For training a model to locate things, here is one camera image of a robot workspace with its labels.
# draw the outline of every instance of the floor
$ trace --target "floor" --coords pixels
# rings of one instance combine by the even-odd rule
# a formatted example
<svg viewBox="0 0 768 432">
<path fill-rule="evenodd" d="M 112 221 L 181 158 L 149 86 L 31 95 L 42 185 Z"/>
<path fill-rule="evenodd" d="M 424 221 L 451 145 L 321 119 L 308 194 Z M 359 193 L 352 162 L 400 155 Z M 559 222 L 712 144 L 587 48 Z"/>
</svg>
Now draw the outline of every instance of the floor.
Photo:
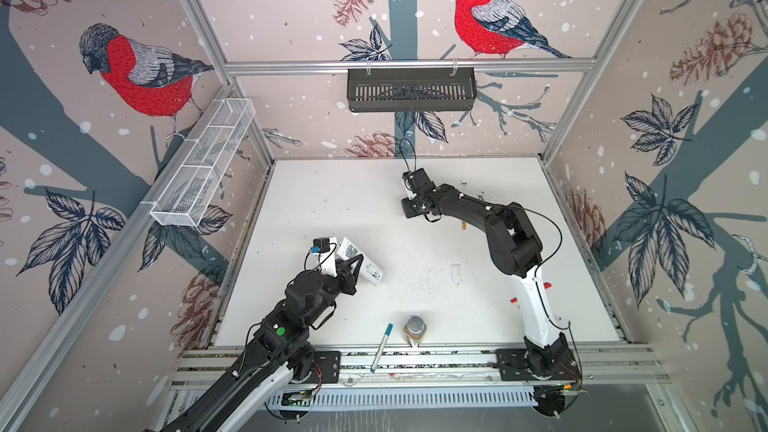
<svg viewBox="0 0 768 432">
<path fill-rule="evenodd" d="M 534 158 L 418 159 L 436 184 L 447 183 L 492 203 L 516 201 L 550 216 L 563 245 L 542 268 L 552 311 L 573 324 L 576 341 L 618 337 L 588 269 Z M 427 325 L 425 344 L 522 342 L 524 328 L 511 279 L 491 262 L 485 233 L 453 217 L 430 224 L 406 219 L 402 160 L 278 161 L 253 236 L 246 250 L 217 346 L 244 343 L 248 327 L 284 297 L 286 283 L 302 271 L 315 237 L 347 236 L 383 270 L 375 287 L 360 280 L 355 296 L 342 295 L 338 310 L 319 331 L 315 345 L 378 344 L 388 323 L 390 344 L 412 314 Z M 558 245 L 558 232 L 530 215 L 544 244 Z M 461 281 L 452 278 L 459 264 Z"/>
</svg>

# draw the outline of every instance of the bird head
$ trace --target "bird head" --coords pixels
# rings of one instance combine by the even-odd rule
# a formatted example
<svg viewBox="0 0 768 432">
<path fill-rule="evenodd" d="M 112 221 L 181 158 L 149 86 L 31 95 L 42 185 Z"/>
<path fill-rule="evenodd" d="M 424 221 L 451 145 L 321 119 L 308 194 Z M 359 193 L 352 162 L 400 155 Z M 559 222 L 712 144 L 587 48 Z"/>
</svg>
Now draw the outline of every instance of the bird head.
<svg viewBox="0 0 768 432">
<path fill-rule="evenodd" d="M 109 73 L 112 68 L 109 64 L 107 47 L 109 43 L 120 34 L 107 24 L 97 23 L 91 25 L 80 37 L 80 53 L 83 55 L 83 64 L 88 73 Z"/>
</svg>

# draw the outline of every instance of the teal marker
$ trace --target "teal marker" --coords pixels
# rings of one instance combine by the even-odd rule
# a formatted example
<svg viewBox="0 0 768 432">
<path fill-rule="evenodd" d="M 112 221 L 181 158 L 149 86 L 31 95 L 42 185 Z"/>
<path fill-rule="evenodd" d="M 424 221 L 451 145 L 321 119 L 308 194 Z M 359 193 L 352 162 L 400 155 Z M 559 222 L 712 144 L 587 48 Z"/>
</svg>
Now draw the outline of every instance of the teal marker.
<svg viewBox="0 0 768 432">
<path fill-rule="evenodd" d="M 371 365 L 371 373 L 376 372 L 376 367 L 379 365 L 379 359 L 381 359 L 382 354 L 384 353 L 384 346 L 386 345 L 386 341 L 389 340 L 389 333 L 392 332 L 392 324 L 386 326 L 386 332 L 384 332 L 384 337 L 382 337 L 382 342 L 379 344 L 379 350 L 376 351 L 376 358 L 373 359 L 373 365 Z"/>
</svg>

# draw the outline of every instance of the wall-mounted basket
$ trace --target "wall-mounted basket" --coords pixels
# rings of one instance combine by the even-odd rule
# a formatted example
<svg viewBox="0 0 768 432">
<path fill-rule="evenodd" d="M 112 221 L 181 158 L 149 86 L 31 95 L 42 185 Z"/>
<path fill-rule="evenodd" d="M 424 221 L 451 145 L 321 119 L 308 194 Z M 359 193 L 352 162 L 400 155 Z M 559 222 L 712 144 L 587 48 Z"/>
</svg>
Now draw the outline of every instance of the wall-mounted basket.
<svg viewBox="0 0 768 432">
<path fill-rule="evenodd" d="M 254 119 L 254 104 L 226 98 L 152 207 L 160 225 L 196 227 Z"/>
<path fill-rule="evenodd" d="M 354 112 L 467 111 L 478 95 L 474 68 L 360 68 L 347 77 Z"/>
</svg>

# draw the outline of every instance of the white wire mesh basket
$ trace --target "white wire mesh basket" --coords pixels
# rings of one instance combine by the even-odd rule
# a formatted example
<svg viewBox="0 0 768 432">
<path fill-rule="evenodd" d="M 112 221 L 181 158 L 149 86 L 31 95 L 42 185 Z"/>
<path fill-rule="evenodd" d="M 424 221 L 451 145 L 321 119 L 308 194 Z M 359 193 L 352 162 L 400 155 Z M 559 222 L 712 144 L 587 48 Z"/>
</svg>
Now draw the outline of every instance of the white wire mesh basket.
<svg viewBox="0 0 768 432">
<path fill-rule="evenodd" d="M 160 225 L 196 227 L 254 119 L 246 98 L 226 98 L 152 207 Z"/>
</svg>

